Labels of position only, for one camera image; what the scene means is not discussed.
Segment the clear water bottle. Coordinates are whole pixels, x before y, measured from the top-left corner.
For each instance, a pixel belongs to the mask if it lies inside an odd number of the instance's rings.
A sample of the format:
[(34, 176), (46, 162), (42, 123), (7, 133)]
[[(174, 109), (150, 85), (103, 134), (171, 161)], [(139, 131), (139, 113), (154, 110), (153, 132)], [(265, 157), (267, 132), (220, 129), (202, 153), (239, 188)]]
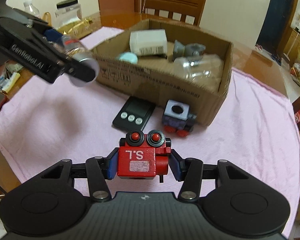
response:
[(24, 2), (25, 12), (31, 14), (37, 18), (40, 18), (39, 10), (33, 5), (32, 0), (26, 0)]

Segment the teal round case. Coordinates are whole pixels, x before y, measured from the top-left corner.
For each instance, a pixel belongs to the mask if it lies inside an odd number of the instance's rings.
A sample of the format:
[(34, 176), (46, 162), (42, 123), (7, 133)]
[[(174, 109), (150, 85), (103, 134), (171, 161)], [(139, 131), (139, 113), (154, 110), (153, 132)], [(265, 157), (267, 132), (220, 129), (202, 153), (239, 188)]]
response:
[(119, 61), (128, 62), (131, 64), (138, 63), (138, 56), (131, 52), (124, 52), (121, 53), (119, 56), (116, 57)]

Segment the glass bottle of yellow capsules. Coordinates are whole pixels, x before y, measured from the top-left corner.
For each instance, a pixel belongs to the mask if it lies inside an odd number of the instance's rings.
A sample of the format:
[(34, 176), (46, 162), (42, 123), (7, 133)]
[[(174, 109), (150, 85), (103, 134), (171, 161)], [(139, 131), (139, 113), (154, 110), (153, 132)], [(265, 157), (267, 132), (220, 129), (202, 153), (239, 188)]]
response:
[[(64, 53), (66, 56), (91, 55), (94, 58), (93, 54), (78, 39), (70, 35), (63, 35), (60, 39), (60, 43), (64, 49)], [(99, 64), (97, 63), (97, 75), (99, 74), (99, 72), (100, 72), (100, 67)], [(77, 87), (83, 87), (88, 84), (73, 84), (73, 85)]]

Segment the purple black toy train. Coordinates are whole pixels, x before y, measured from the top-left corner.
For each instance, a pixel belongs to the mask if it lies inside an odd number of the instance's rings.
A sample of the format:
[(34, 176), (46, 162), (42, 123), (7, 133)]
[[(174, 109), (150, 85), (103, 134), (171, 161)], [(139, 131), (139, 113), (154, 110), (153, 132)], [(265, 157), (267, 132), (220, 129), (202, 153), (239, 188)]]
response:
[(161, 123), (168, 133), (176, 133), (179, 137), (187, 137), (196, 123), (197, 116), (191, 112), (188, 104), (168, 100), (162, 115)]

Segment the gold tissue pack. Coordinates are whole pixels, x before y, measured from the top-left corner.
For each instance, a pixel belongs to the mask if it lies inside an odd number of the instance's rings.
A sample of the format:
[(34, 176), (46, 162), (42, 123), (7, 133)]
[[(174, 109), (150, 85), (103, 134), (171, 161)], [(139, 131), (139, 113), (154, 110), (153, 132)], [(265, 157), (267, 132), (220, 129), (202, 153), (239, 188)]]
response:
[(71, 35), (81, 39), (93, 32), (93, 23), (93, 19), (88, 17), (63, 25), (59, 27), (57, 31), (63, 35)]

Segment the wooden chair far side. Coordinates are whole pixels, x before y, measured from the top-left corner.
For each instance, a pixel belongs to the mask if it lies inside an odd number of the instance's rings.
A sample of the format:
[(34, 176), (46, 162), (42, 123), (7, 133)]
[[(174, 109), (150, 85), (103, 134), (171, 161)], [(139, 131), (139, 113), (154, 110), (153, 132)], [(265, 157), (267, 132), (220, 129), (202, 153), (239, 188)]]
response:
[(187, 16), (194, 18), (193, 25), (199, 26), (204, 11), (206, 0), (141, 0), (141, 12), (146, 9), (154, 10), (155, 16), (161, 11), (167, 11), (169, 19), (174, 13), (181, 14), (180, 22), (186, 22)]

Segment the clear plastic jar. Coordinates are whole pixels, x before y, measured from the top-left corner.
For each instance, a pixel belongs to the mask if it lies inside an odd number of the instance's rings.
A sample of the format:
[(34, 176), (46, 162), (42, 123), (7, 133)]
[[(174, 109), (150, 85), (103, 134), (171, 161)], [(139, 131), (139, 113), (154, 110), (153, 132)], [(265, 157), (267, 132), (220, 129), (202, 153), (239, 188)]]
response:
[(219, 82), (222, 77), (224, 61), (216, 54), (179, 57), (173, 63), (176, 76), (195, 82)]

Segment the red toy train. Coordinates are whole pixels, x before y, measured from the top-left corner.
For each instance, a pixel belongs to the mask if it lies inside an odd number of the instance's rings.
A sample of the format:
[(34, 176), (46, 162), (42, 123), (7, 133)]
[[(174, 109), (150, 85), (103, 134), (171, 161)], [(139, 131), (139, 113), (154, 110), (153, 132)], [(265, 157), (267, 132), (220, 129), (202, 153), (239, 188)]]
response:
[(171, 140), (160, 130), (148, 133), (135, 130), (119, 141), (117, 172), (125, 179), (154, 179), (164, 182), (168, 174)]

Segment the pink table cloth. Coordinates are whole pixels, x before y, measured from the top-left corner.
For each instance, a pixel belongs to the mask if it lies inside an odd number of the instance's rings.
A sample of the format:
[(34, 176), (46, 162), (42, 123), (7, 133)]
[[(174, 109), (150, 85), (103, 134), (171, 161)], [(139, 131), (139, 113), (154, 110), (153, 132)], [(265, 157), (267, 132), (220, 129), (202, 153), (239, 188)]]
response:
[(106, 157), (128, 132), (112, 120), (124, 100), (96, 81), (32, 77), (0, 112), (0, 149), (21, 184), (0, 201), (6, 239), (285, 239), (300, 196), (300, 134), (290, 101), (232, 70), (227, 96), (203, 130), (180, 139), (155, 112), (183, 158), (203, 162), (198, 202), (182, 182), (107, 180), (112, 199), (90, 198), (85, 162)]

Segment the black-lidded clear jar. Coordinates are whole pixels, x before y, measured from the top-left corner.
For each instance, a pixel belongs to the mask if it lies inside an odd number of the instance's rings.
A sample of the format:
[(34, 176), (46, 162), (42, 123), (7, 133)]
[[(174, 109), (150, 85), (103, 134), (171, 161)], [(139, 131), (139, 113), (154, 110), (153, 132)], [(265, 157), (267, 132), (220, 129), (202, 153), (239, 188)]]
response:
[(81, 5), (78, 0), (64, 0), (56, 4), (55, 11), (57, 27), (80, 21), (82, 19)]

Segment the brown cardboard box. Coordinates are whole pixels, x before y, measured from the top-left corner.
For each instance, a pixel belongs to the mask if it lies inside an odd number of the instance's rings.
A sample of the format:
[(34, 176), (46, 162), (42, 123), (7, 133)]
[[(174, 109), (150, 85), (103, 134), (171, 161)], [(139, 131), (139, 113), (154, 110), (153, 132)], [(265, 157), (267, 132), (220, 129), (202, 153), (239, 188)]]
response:
[[(117, 57), (129, 50), (133, 31), (164, 29), (168, 40), (168, 58), (140, 57), (137, 64), (122, 62)], [(223, 61), (221, 81), (212, 91), (206, 84), (197, 84), (174, 74), (171, 61), (175, 40), (183, 44), (200, 43), (206, 46), (206, 55), (217, 55)], [(196, 121), (209, 126), (223, 104), (229, 88), (233, 43), (180, 22), (155, 19), (143, 20), (122, 33), (104, 40), (91, 52), (100, 66), (98, 82), (127, 95), (134, 95), (164, 107), (170, 99), (191, 107)]]

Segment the black digital timer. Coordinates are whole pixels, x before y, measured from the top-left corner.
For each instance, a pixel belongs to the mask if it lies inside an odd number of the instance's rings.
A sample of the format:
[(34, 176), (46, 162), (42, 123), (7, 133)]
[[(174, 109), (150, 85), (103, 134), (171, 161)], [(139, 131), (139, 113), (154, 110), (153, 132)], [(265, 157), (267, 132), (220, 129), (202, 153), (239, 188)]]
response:
[(126, 132), (143, 131), (155, 107), (155, 103), (130, 96), (115, 116), (113, 126)]

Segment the white plastic jar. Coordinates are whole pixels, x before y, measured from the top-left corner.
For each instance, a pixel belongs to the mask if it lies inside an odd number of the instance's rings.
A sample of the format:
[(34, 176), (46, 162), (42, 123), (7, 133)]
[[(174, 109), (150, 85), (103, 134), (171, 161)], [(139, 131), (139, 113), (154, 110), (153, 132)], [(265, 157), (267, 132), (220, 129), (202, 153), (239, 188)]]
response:
[(167, 54), (167, 36), (164, 29), (133, 31), (129, 39), (130, 51), (137, 56)]

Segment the grey elephant toy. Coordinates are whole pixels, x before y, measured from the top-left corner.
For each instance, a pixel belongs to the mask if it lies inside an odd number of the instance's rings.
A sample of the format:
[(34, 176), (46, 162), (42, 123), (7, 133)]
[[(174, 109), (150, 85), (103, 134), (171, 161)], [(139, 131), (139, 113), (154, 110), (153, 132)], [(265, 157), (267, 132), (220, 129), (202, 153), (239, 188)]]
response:
[(175, 40), (172, 54), (172, 61), (179, 57), (193, 57), (203, 55), (206, 46), (198, 43), (183, 45), (178, 40)]

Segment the yellow sticky note pad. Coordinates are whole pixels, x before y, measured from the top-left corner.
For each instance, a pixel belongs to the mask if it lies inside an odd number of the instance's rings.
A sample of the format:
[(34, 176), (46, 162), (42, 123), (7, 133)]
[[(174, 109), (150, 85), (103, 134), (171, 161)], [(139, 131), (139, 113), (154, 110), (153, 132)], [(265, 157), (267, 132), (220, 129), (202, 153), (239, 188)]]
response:
[(17, 72), (14, 72), (9, 79), (6, 79), (1, 84), (1, 90), (4, 93), (8, 93), (12, 89), (12, 87), (15, 85), (15, 83), (19, 80), (19, 78), (20, 78), (20, 74)]

